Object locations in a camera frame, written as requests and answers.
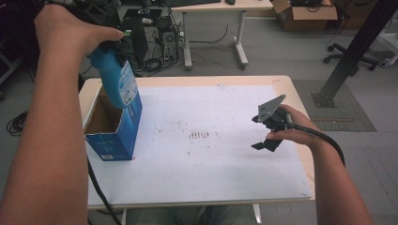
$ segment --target table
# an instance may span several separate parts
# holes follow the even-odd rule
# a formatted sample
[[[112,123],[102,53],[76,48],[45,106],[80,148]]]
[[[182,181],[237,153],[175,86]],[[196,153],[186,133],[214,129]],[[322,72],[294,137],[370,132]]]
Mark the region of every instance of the table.
[[[237,36],[234,37],[235,46],[237,48],[237,53],[243,68],[249,65],[249,61],[246,57],[245,52],[242,47],[242,35],[243,35],[243,25],[245,21],[246,11],[253,9],[272,9],[273,6],[269,0],[237,0],[233,6],[230,6],[222,0],[220,3],[189,6],[189,7],[173,7],[173,12],[182,12],[183,28],[184,28],[184,58],[185,58],[185,68],[192,69],[191,51],[190,51],[190,40],[188,36],[188,18],[187,14],[197,14],[202,16],[203,20],[213,20],[218,22],[222,18],[222,14],[226,12],[239,12],[238,19],[238,29]]]
[[[236,85],[236,86],[258,86],[258,85],[264,85],[264,86],[272,86],[273,90],[275,92],[275,95],[280,95],[280,94],[286,94],[287,97],[283,103],[289,104],[296,109],[305,112],[304,106],[302,105],[299,95],[295,90],[294,85],[292,84],[291,80],[286,77],[286,76],[223,76],[223,77],[165,77],[165,78],[138,78],[136,79],[139,88],[143,90],[145,87],[150,87],[150,88],[155,88],[155,87],[205,87],[205,86],[220,86],[220,85]],[[84,120],[86,120],[87,115],[90,112],[90,107],[93,104],[93,100],[96,97],[96,94],[98,93],[99,89],[101,87],[101,82],[100,79],[90,79],[86,81],[84,84],[84,87],[80,93],[80,101],[81,101],[81,109],[82,109],[82,117]],[[307,179],[307,183],[310,187],[311,190],[311,196],[312,199],[314,198],[314,167],[313,167],[313,161],[312,161],[312,156],[309,151],[309,149],[306,146],[302,145],[296,145],[298,149],[298,156],[301,162],[301,165],[304,169],[305,176]],[[129,182],[130,179],[133,179],[133,177],[130,177],[127,174],[123,174],[120,170],[125,167],[128,164],[131,164],[131,161],[124,161],[124,162],[102,162],[100,161],[100,158],[93,153],[93,150],[89,151],[87,149],[87,154],[89,155],[90,159],[93,158],[92,165],[94,168],[94,171],[96,174],[99,174],[98,179],[99,179],[99,184],[103,187],[104,194],[107,196],[108,201],[110,204],[113,205],[114,208],[127,208],[127,207],[148,207],[148,206],[169,206],[169,205],[207,205],[207,204],[219,204],[219,203],[264,203],[264,202],[276,202],[276,201],[286,201],[286,202],[291,202],[291,201],[308,201],[310,198],[303,198],[303,199],[297,199],[297,200],[292,200],[292,199],[249,199],[249,200],[239,200],[239,201],[196,201],[196,202],[173,202],[170,200],[167,200],[166,202],[123,202],[124,198],[122,198],[119,195],[123,195],[121,192],[123,191],[114,191],[115,186],[122,185],[123,183]],[[107,177],[107,178],[100,178],[101,175],[104,173],[108,173],[109,171],[104,171],[104,170],[112,170],[112,173],[114,173],[114,177]],[[121,182],[120,184],[108,184],[109,182],[119,182],[120,180],[124,180],[125,182]],[[181,193],[181,195],[190,195],[191,193]],[[198,195],[200,196],[201,193],[193,193],[193,195]],[[89,196],[96,196],[95,191],[93,191],[93,188],[90,187],[89,189]],[[104,206],[98,201],[98,200],[92,200],[91,197],[89,197],[88,201],[88,208],[89,209],[99,209],[103,208]]]

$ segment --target gray mat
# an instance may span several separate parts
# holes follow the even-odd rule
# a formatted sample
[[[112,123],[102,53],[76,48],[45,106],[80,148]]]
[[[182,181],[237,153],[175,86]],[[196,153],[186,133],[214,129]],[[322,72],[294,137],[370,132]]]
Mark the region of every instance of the gray mat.
[[[319,92],[325,83],[326,81],[293,81],[305,110],[320,129],[325,131],[376,131],[345,84],[333,99],[337,108],[316,108],[311,93]]]

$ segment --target white paper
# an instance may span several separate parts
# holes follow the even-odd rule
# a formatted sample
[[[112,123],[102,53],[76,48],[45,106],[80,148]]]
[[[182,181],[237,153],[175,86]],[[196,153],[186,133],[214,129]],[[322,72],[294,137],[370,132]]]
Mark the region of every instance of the white paper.
[[[111,204],[309,199],[289,141],[257,151],[268,130],[252,121],[271,86],[141,87],[143,113],[132,161],[104,162],[87,144]],[[90,184],[89,205],[102,202]]]

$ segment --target label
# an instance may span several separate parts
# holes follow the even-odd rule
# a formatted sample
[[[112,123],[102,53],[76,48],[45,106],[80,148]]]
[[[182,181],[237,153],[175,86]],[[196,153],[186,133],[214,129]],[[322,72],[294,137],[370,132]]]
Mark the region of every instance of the label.
[[[119,93],[123,103],[125,105],[129,105],[138,91],[137,83],[135,82],[134,75],[132,75],[129,61],[126,61],[121,73],[119,80]]]

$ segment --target computer tower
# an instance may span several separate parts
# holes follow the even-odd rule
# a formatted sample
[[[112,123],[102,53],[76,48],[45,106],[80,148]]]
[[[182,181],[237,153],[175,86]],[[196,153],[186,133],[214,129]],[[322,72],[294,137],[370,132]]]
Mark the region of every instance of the computer tower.
[[[173,61],[177,59],[176,32],[169,31],[163,33],[163,57],[164,61]]]

